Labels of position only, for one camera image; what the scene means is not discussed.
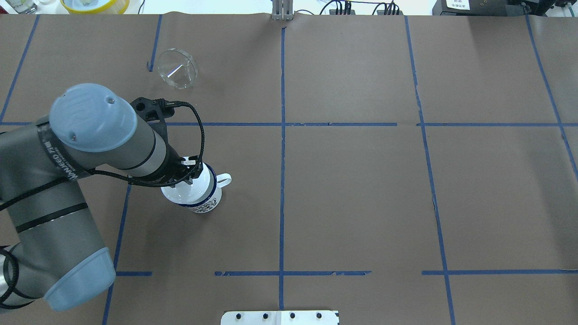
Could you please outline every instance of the gray robot arm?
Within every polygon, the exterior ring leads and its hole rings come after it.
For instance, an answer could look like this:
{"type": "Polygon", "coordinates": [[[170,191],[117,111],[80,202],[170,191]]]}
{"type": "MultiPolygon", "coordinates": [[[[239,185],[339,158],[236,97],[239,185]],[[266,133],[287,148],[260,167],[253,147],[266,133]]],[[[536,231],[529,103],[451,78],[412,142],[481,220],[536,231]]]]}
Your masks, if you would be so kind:
{"type": "Polygon", "coordinates": [[[198,171],[167,142],[164,116],[177,104],[162,104],[144,98],[129,104],[104,86],[80,84],[54,102],[49,116],[0,134],[2,201],[70,180],[8,208],[20,243],[0,255],[0,313],[41,297],[53,310],[67,310],[113,283],[108,248],[74,180],[102,164],[147,184],[195,178],[198,171]],[[154,120],[161,123],[147,123],[154,120]]]}

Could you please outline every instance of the label sticker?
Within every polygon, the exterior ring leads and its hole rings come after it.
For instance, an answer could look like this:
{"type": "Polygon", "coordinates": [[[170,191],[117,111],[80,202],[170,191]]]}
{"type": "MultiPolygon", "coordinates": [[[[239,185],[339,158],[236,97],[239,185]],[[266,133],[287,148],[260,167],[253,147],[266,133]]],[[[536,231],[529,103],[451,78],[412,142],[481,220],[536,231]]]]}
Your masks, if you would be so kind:
{"type": "Polygon", "coordinates": [[[446,0],[448,8],[469,10],[469,0],[446,0]]]}

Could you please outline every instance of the white metal plate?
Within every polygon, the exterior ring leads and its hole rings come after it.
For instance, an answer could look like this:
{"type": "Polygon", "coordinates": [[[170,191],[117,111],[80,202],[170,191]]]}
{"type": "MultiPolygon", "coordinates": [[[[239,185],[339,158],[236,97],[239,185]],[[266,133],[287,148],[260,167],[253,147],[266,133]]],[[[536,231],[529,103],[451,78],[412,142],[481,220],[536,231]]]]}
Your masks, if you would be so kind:
{"type": "Polygon", "coordinates": [[[338,311],[226,312],[221,325],[339,325],[338,311]]]}

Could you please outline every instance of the mug rim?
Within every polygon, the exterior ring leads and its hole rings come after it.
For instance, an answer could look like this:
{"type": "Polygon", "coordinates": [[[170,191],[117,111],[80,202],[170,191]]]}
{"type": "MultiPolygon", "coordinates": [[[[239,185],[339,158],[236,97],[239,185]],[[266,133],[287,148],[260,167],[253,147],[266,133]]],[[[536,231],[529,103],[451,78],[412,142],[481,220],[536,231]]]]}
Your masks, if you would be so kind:
{"type": "Polygon", "coordinates": [[[211,166],[209,166],[209,164],[205,163],[205,165],[209,168],[209,171],[211,172],[211,175],[212,175],[213,180],[214,180],[213,188],[211,189],[211,193],[209,194],[209,196],[207,196],[203,201],[201,201],[199,203],[195,203],[195,204],[179,204],[179,203],[177,203],[178,205],[184,206],[186,208],[194,208],[194,207],[205,204],[213,196],[213,194],[217,190],[217,175],[215,174],[215,171],[213,170],[213,168],[211,166]]]}

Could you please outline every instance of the white bracket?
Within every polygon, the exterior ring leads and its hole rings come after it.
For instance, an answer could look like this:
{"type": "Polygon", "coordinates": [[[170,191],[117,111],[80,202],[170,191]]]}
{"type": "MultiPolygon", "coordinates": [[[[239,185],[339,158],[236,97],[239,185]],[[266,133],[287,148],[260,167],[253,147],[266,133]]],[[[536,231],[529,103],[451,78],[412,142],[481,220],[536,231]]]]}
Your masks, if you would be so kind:
{"type": "Polygon", "coordinates": [[[273,20],[293,20],[293,0],[272,0],[273,20]]]}
{"type": "Polygon", "coordinates": [[[221,318],[221,325],[339,325],[339,312],[226,312],[221,318]]]}

